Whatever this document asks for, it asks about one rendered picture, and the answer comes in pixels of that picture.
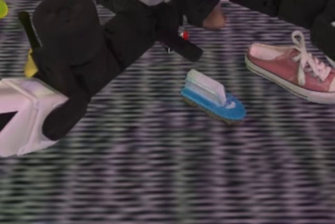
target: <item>brush bristles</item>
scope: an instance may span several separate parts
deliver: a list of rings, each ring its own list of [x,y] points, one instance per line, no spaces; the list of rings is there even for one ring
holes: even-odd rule
[[[197,104],[196,102],[186,98],[183,96],[183,101],[187,104],[189,104],[192,107],[197,107],[200,110],[202,110],[203,112],[205,112],[210,118],[215,119],[215,120],[219,120],[219,121],[223,121],[228,125],[237,125],[241,122],[241,120],[231,120],[231,119],[227,119],[227,118],[222,118],[214,113],[212,113],[211,111],[209,111],[208,109],[204,108],[203,106]]]

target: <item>yellow ball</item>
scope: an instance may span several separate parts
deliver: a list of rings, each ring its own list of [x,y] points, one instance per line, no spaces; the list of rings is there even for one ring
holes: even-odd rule
[[[0,19],[8,14],[8,6],[4,0],[0,0]]]

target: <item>shoelace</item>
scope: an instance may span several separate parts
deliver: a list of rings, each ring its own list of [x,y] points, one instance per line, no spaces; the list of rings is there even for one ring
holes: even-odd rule
[[[315,77],[319,78],[321,81],[324,81],[331,72],[331,67],[327,66],[316,57],[313,57],[311,53],[307,52],[304,34],[301,31],[294,31],[292,33],[292,41],[295,44],[294,49],[300,52],[298,56],[293,58],[295,62],[299,61],[299,85],[305,85],[306,83],[305,71],[311,71]]]

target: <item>yellow object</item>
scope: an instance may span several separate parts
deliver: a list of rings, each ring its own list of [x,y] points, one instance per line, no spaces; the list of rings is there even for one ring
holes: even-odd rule
[[[33,77],[38,72],[38,69],[32,59],[31,54],[32,54],[32,50],[30,49],[28,52],[28,59],[25,65],[25,76],[26,77]]]
[[[0,0],[0,19],[8,14],[8,6],[4,0]]]

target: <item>striped surface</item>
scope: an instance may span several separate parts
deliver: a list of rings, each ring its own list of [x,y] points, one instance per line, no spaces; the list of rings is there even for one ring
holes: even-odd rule
[[[0,21],[1,77],[23,74],[29,45],[15,14],[35,5],[9,4]],[[190,29],[205,51],[199,62],[157,45],[93,99],[68,138],[1,159],[0,223],[335,223],[334,106],[303,101],[243,63],[252,42],[289,44],[296,28],[224,9],[224,30]],[[239,98],[245,121],[229,128],[185,105],[191,68]]]

